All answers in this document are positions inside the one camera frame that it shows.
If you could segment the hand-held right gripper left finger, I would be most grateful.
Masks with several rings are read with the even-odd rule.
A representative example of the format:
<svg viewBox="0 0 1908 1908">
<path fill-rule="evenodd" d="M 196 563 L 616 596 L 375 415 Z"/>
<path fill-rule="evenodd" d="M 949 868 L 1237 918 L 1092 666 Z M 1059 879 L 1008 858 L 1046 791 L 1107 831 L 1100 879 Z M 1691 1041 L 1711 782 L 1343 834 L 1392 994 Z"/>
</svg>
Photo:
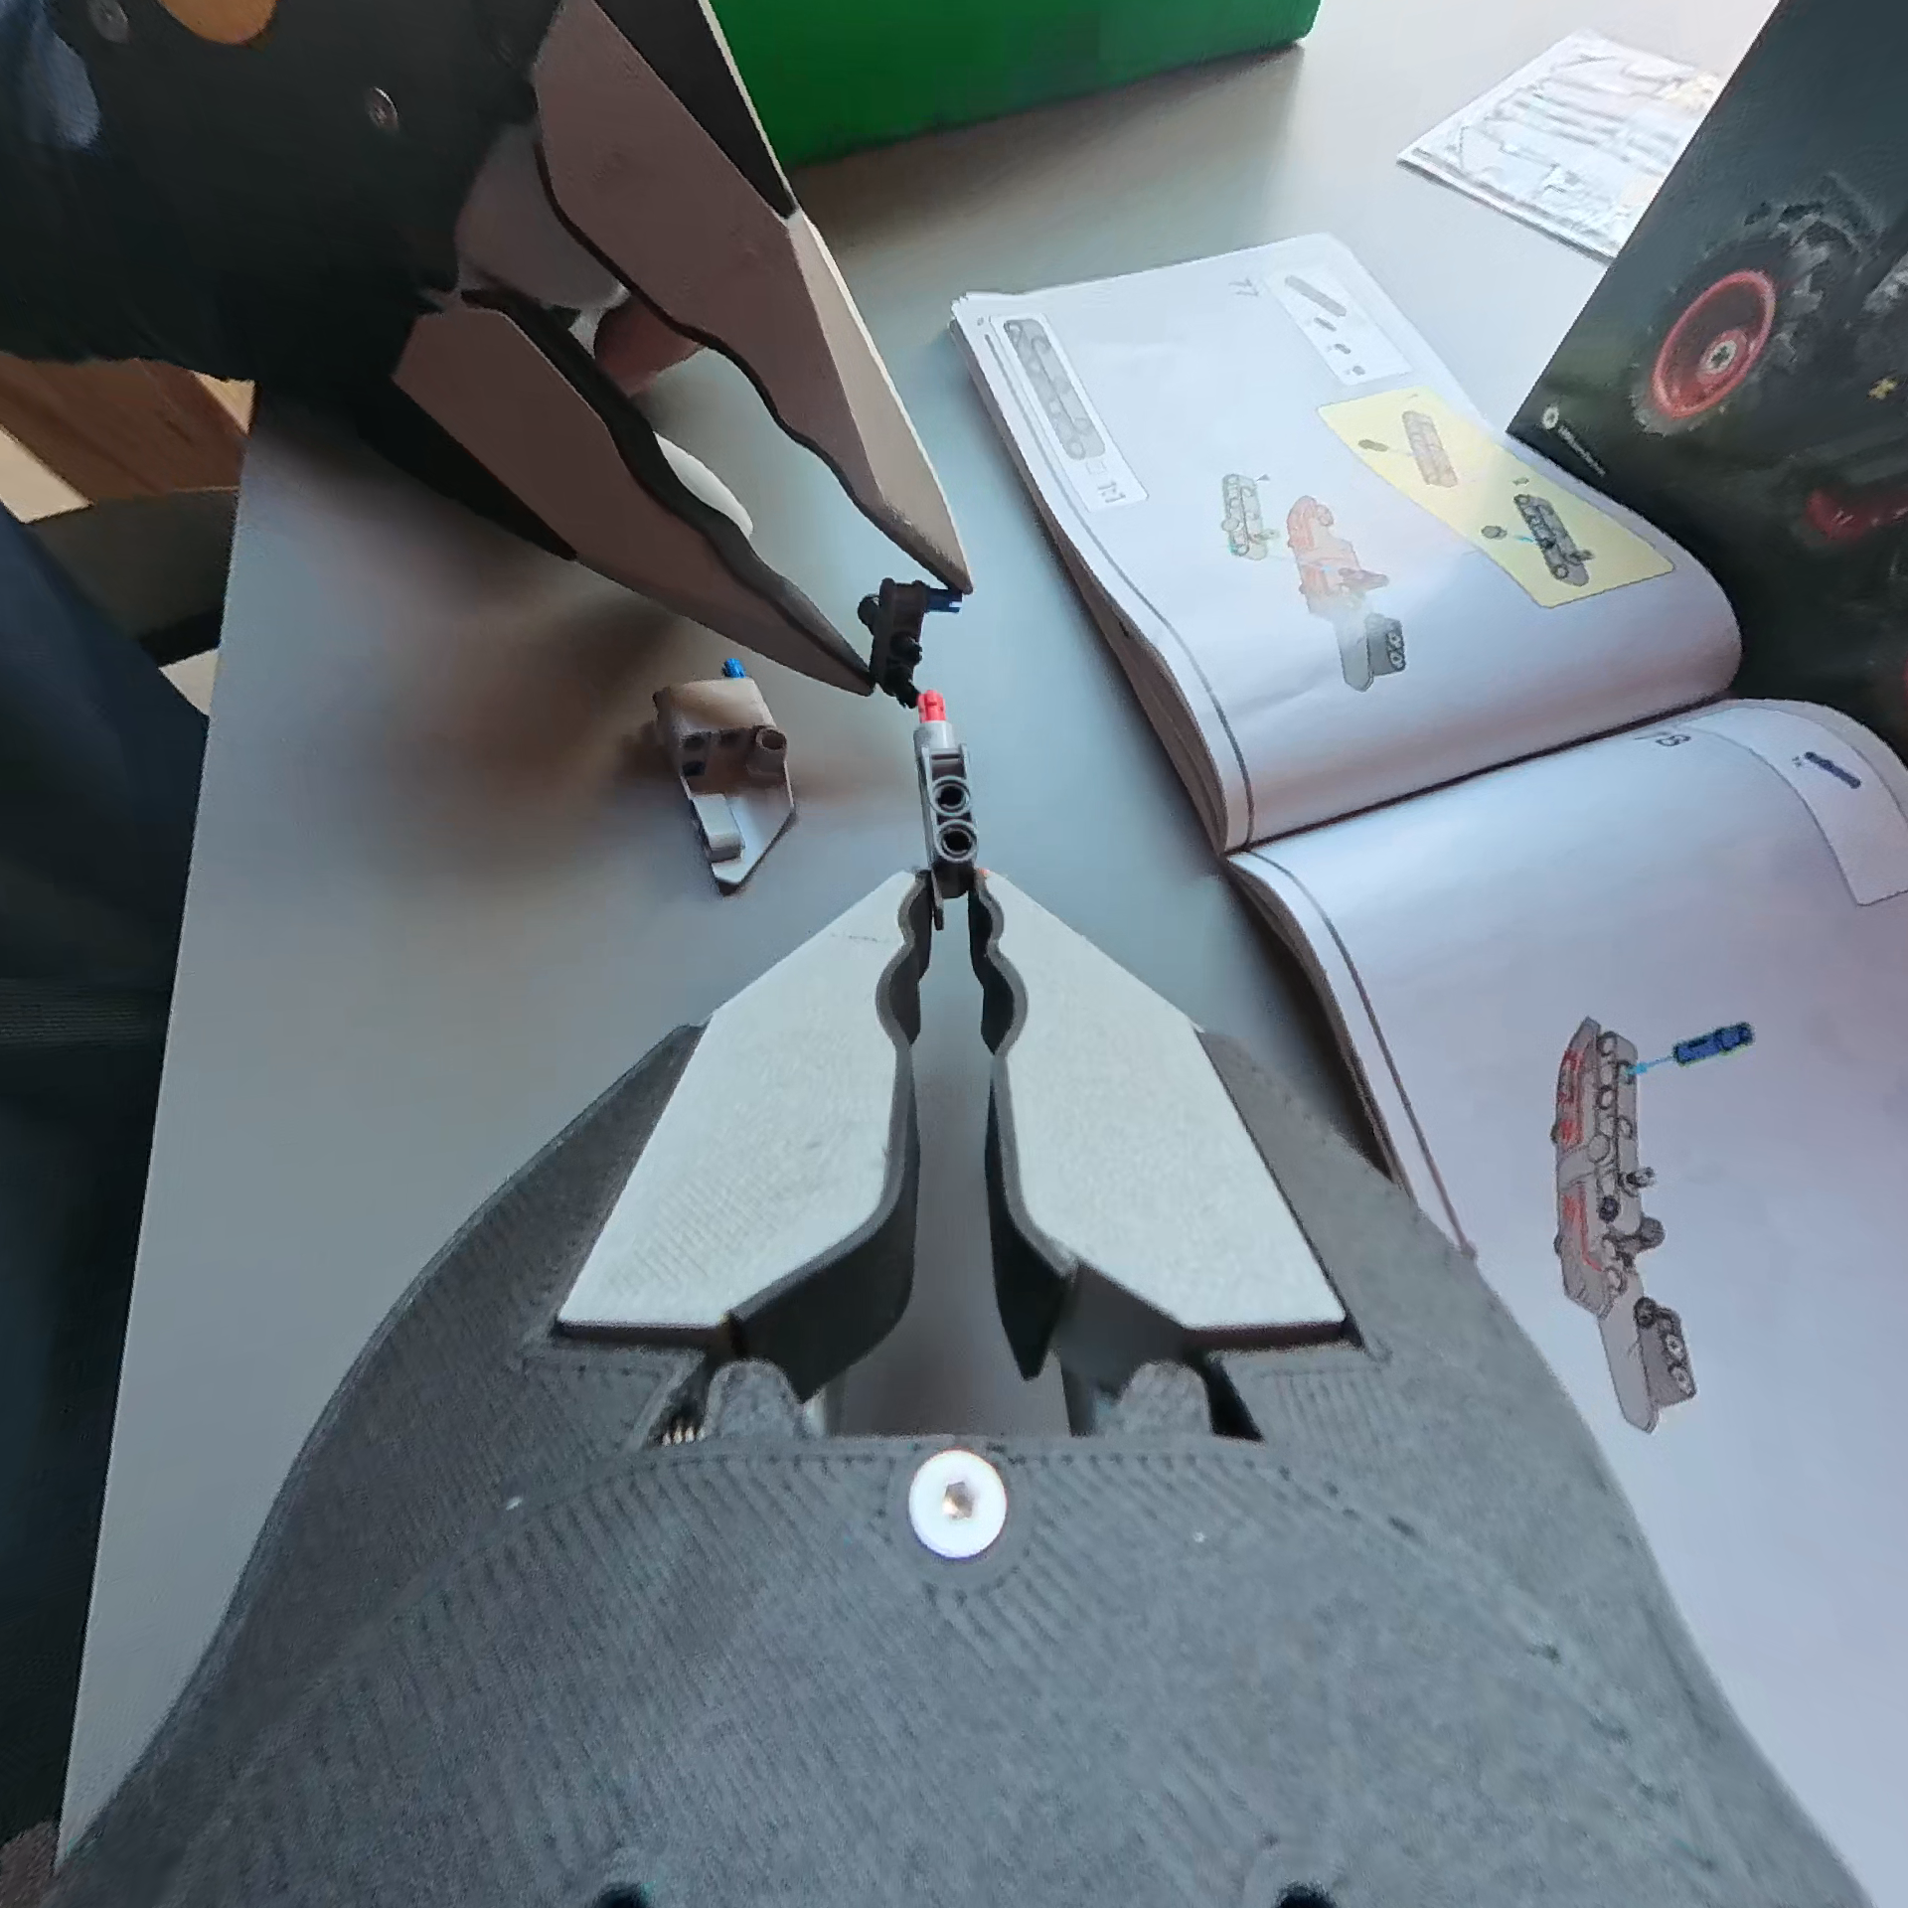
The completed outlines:
<svg viewBox="0 0 1908 1908">
<path fill-rule="evenodd" d="M 556 1310 L 563 1335 L 834 1386 L 913 1291 L 933 900 L 892 875 L 692 1032 Z"/>
</svg>

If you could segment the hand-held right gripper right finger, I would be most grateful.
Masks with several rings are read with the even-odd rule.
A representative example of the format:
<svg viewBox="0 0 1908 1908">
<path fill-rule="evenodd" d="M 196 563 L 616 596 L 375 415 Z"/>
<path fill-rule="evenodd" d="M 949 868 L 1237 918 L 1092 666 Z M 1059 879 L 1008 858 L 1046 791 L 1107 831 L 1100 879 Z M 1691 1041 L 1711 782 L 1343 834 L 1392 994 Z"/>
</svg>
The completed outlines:
<svg viewBox="0 0 1908 1908">
<path fill-rule="evenodd" d="M 1202 1026 L 1002 875 L 971 893 L 992 1293 L 1024 1377 L 1343 1341 Z"/>
</svg>

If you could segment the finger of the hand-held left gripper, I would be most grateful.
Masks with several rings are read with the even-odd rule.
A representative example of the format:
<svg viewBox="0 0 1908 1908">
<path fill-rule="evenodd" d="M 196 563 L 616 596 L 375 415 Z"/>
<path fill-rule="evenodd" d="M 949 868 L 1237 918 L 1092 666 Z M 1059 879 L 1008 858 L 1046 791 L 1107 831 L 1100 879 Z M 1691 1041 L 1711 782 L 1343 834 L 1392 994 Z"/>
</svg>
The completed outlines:
<svg viewBox="0 0 1908 1908">
<path fill-rule="evenodd" d="M 909 558 L 971 591 L 955 515 L 834 254 L 701 3 L 561 5 L 533 62 L 565 226 L 672 332 L 750 379 Z"/>
<path fill-rule="evenodd" d="M 415 320 L 394 379 L 593 573 L 809 680 L 875 692 L 859 649 L 685 484 L 555 312 L 513 291 L 459 298 Z"/>
</svg>

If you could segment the black lego connector piece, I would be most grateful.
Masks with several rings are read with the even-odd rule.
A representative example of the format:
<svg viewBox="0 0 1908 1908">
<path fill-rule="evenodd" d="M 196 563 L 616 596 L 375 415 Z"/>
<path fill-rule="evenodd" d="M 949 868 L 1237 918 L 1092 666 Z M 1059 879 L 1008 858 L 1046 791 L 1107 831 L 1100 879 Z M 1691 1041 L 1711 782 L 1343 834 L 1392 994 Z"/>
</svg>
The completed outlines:
<svg viewBox="0 0 1908 1908">
<path fill-rule="evenodd" d="M 868 593 L 857 616 L 871 631 L 868 672 L 873 690 L 918 709 L 919 688 L 916 674 L 922 666 L 922 624 L 933 614 L 959 614 L 965 591 L 925 581 L 882 580 Z"/>
</svg>

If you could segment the grey lego beam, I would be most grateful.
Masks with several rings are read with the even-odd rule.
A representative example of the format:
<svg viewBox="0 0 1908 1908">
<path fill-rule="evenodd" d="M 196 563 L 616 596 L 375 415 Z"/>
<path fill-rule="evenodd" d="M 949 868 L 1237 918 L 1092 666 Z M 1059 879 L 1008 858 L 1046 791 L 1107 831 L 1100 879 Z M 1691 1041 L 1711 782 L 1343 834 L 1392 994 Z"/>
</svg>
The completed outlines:
<svg viewBox="0 0 1908 1908">
<path fill-rule="evenodd" d="M 973 809 L 971 755 L 949 720 L 946 698 L 925 688 L 916 715 L 913 758 L 926 851 L 922 881 L 930 890 L 932 922 L 941 932 L 947 925 L 947 903 L 973 893 L 982 872 L 982 842 Z"/>
</svg>

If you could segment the grey lego sub-assembly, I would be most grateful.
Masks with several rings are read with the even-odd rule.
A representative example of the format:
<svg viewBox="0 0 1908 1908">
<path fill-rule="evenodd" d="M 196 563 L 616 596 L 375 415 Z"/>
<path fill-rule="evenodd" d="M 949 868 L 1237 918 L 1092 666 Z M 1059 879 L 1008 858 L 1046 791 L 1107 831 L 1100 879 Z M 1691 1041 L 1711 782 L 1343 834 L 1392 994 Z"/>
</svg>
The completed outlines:
<svg viewBox="0 0 1908 1908">
<path fill-rule="evenodd" d="M 792 826 L 791 742 L 741 658 L 653 692 L 657 744 L 722 894 L 747 885 Z"/>
</svg>

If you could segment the open lego instruction booklet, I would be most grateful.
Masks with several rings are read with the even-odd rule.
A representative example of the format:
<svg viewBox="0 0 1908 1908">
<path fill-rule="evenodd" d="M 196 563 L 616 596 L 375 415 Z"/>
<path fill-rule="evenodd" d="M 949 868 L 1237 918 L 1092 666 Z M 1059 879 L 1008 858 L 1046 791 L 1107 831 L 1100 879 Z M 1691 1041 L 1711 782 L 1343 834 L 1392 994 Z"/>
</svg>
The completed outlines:
<svg viewBox="0 0 1908 1908">
<path fill-rule="evenodd" d="M 1329 237 L 949 329 L 1395 1179 L 1904 1903 L 1896 755 L 1731 699 L 1711 573 L 1496 434 Z"/>
</svg>

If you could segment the dark lego set box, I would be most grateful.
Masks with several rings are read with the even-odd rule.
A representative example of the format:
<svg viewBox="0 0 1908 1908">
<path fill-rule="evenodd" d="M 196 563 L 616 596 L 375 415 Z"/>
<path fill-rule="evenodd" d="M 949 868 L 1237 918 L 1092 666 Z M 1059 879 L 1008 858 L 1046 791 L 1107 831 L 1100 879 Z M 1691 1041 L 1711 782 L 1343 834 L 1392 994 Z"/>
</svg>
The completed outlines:
<svg viewBox="0 0 1908 1908">
<path fill-rule="evenodd" d="M 1722 583 L 1742 694 L 1905 735 L 1905 5 L 1778 5 L 1511 422 Z"/>
</svg>

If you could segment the person's left hand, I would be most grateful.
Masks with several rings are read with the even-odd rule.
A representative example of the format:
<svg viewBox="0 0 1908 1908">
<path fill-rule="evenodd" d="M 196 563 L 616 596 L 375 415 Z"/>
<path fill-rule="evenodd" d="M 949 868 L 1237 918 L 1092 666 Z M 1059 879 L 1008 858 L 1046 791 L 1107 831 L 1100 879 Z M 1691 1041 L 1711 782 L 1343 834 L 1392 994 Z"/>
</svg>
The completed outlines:
<svg viewBox="0 0 1908 1908">
<path fill-rule="evenodd" d="M 607 309 L 593 329 L 591 360 L 626 395 L 649 390 L 658 376 L 691 360 L 701 343 L 639 298 Z"/>
</svg>

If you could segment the green plastic bin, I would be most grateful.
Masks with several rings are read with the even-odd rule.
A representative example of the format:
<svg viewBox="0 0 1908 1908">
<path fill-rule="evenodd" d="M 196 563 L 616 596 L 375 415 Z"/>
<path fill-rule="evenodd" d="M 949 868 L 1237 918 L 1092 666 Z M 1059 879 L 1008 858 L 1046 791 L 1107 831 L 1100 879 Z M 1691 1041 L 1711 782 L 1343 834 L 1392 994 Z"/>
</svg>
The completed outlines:
<svg viewBox="0 0 1908 1908">
<path fill-rule="evenodd" d="M 1278 52 L 1317 3 L 715 3 L 777 156 L 805 165 Z"/>
</svg>

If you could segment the white printed paper sheet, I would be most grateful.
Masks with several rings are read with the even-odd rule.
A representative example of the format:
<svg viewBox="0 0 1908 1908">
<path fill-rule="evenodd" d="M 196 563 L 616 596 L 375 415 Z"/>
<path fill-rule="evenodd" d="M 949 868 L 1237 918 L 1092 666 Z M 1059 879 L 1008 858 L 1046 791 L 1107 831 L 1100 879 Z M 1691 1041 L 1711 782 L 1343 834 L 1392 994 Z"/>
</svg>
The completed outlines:
<svg viewBox="0 0 1908 1908">
<path fill-rule="evenodd" d="M 1722 91 L 1695 63 L 1571 32 L 1398 161 L 1610 263 Z"/>
</svg>

